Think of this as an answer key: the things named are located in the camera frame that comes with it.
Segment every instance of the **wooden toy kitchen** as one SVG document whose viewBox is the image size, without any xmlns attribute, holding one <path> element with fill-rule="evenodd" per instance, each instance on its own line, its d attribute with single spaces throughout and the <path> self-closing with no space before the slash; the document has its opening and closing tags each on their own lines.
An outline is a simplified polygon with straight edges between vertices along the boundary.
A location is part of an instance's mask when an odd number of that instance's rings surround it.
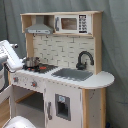
<svg viewBox="0 0 128 128">
<path fill-rule="evenodd" d="M 105 87 L 114 76 L 102 71 L 102 12 L 26 13 L 21 19 L 27 57 L 39 57 L 40 66 L 10 74 L 11 116 L 36 128 L 105 128 Z"/>
</svg>

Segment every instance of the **countertop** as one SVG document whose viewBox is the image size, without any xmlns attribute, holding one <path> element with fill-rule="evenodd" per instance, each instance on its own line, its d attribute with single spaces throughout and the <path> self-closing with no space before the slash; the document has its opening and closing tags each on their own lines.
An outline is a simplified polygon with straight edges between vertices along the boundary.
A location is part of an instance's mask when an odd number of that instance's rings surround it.
<svg viewBox="0 0 128 128">
<path fill-rule="evenodd" d="M 59 82 L 62 84 L 67 84 L 69 86 L 84 88 L 84 89 L 98 89 L 98 88 L 104 88 L 107 86 L 110 86 L 114 82 L 114 76 L 108 72 L 101 71 L 97 75 L 92 75 L 85 81 L 73 81 L 69 79 L 59 78 L 52 76 L 52 73 L 62 69 L 62 67 L 55 68 L 45 74 L 39 74 L 35 72 L 25 71 L 25 70 L 19 70 L 17 73 L 24 73 L 29 74 L 32 76 L 37 76 L 40 78 L 43 78 L 45 80 L 50 80 L 54 82 Z"/>
</svg>

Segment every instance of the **stovetop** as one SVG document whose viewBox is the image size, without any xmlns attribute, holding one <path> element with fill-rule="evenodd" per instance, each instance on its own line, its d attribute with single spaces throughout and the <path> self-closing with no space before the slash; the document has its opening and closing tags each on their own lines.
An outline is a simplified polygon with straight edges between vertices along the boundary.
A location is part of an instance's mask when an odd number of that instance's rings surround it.
<svg viewBox="0 0 128 128">
<path fill-rule="evenodd" d="M 48 64 L 42 64 L 40 63 L 39 66 L 36 67 L 27 67 L 26 65 L 23 66 L 24 70 L 30 71 L 30 72 L 38 72 L 38 73 L 47 73 L 48 71 L 51 71 L 58 66 L 54 65 L 48 65 Z"/>
</svg>

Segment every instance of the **faucet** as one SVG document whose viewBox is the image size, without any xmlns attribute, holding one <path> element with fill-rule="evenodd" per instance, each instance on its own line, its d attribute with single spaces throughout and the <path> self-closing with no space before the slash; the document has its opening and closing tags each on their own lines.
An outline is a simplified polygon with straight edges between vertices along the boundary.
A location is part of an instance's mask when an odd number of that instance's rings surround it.
<svg viewBox="0 0 128 128">
<path fill-rule="evenodd" d="M 77 63 L 77 65 L 76 65 L 76 68 L 78 69 L 78 70 L 83 70 L 83 69 L 86 69 L 86 62 L 85 62 L 85 64 L 82 64 L 81 63 L 81 57 L 82 57 L 82 55 L 83 54 L 86 54 L 86 55 L 88 55 L 89 56 L 89 58 L 90 58 L 90 61 L 91 61 L 91 65 L 94 65 L 94 60 L 93 60 L 93 57 L 92 57 L 92 55 L 89 53 L 89 52 L 87 52 L 87 51 L 82 51 L 80 54 L 79 54 L 79 56 L 78 56 L 78 63 Z"/>
</svg>

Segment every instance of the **gray wall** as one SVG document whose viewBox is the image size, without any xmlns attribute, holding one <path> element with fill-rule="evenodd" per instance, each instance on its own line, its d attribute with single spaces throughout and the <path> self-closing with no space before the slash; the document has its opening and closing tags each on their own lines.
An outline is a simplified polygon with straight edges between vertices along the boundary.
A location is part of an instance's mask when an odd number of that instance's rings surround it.
<svg viewBox="0 0 128 128">
<path fill-rule="evenodd" d="M 21 33 L 21 13 L 103 11 L 103 70 L 112 73 L 116 78 L 115 83 L 107 88 L 107 120 L 114 128 L 127 128 L 128 0 L 4 0 L 4 3 L 7 32 L 1 0 L 0 40 L 7 38 L 10 43 L 19 44 L 19 57 L 26 56 L 25 38 Z"/>
</svg>

